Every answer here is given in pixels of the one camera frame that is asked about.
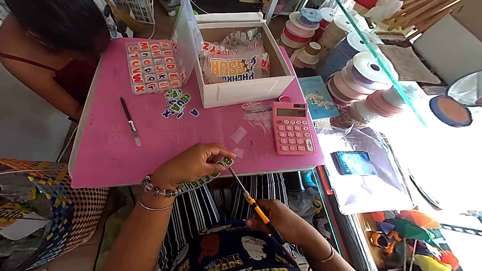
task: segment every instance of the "blue notebook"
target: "blue notebook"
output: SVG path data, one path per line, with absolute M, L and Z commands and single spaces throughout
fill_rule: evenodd
M 340 174 L 343 175 L 377 175 L 375 167 L 370 161 L 368 152 L 365 151 L 337 151 L 335 154 L 336 163 L 339 166 Z
M 321 76 L 298 78 L 313 120 L 340 115 Z

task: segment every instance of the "checkered woven pattern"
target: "checkered woven pattern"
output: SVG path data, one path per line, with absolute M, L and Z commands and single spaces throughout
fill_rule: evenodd
M 60 256 L 94 234 L 108 188 L 70 187 L 71 179 L 64 163 L 0 159 L 0 163 L 22 174 L 45 194 L 52 204 L 54 216 L 46 240 L 23 266 L 33 268 Z

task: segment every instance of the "pink cutting mat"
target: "pink cutting mat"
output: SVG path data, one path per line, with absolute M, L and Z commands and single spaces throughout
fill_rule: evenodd
M 265 134 L 260 126 L 251 126 L 243 119 L 241 105 L 203 109 L 194 71 L 182 87 L 183 93 L 191 95 L 184 115 L 180 119 L 173 115 L 164 118 L 162 113 L 167 109 L 164 94 L 136 96 L 131 91 L 125 44 L 138 40 L 115 39 L 104 54 L 92 109 L 71 172 L 72 187 L 138 184 L 159 165 L 199 142 L 217 142 L 230 150 L 243 149 L 243 157 L 236 158 L 233 165 L 239 175 L 293 171 L 324 164 L 313 125 L 310 132 L 315 139 L 315 155 L 278 155 L 272 128 L 271 133 Z M 284 48 L 280 49 L 293 71 Z M 283 94 L 291 96 L 294 103 L 304 103 L 297 80 L 293 80 Z M 120 96 L 125 99 L 142 147 L 134 142 Z M 261 103 L 268 106 L 272 100 Z M 189 114 L 193 108 L 199 112 L 198 117 Z M 239 127 L 247 134 L 236 144 L 230 137 Z

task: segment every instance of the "cardboard box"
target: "cardboard box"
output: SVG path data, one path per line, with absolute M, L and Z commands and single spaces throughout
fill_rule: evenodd
M 246 21 L 247 17 L 252 18 L 252 21 Z M 265 20 L 262 17 L 261 19 L 256 18 L 259 18 L 256 13 L 215 14 L 215 17 L 196 17 L 203 39 L 210 42 L 222 41 L 231 32 L 242 32 L 257 27 L 258 31 L 262 33 L 263 46 L 265 52 L 269 54 L 271 65 L 270 77 L 268 78 L 205 85 L 202 79 L 202 67 L 199 59 L 197 59 L 194 68 L 204 108 L 274 99 L 281 95 L 295 78 Z

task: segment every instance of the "printed shirt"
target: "printed shirt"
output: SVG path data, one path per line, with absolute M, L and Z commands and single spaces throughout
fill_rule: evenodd
M 171 271 L 299 271 L 274 237 L 246 227 L 243 220 L 214 225 L 181 250 Z

